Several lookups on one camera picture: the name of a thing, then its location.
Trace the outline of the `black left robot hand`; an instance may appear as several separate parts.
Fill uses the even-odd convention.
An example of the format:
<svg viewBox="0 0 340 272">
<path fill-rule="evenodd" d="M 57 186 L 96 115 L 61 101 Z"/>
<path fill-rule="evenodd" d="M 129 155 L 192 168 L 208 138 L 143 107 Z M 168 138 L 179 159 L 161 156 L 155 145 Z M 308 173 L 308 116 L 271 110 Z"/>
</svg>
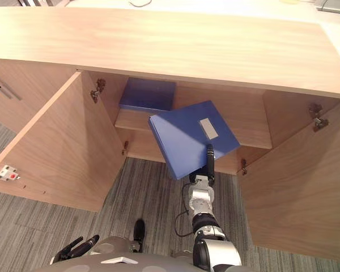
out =
<svg viewBox="0 0 340 272">
<path fill-rule="evenodd" d="M 78 243 L 80 243 L 83 240 L 83 236 L 78 237 L 73 242 L 71 242 L 69 245 L 62 248 L 59 252 L 56 253 L 54 257 L 50 260 L 50 265 L 66 261 L 72 258 L 77 258 L 85 253 L 87 253 L 91 248 L 95 246 L 95 244 L 99 241 L 100 236 L 94 235 L 87 241 L 81 243 L 80 245 L 76 246 Z"/>
</svg>

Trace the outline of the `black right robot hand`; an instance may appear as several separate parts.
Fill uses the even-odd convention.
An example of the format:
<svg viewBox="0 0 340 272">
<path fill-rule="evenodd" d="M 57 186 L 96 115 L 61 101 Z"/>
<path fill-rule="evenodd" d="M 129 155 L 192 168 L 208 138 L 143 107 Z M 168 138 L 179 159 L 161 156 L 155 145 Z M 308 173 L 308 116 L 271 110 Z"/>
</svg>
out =
<svg viewBox="0 0 340 272">
<path fill-rule="evenodd" d="M 215 182 L 214 160 L 214 148 L 212 144 L 208 144 L 206 146 L 206 164 L 189 174 L 190 183 L 194 184 L 196 182 L 196 175 L 206 176 L 209 186 L 213 187 Z"/>
</svg>

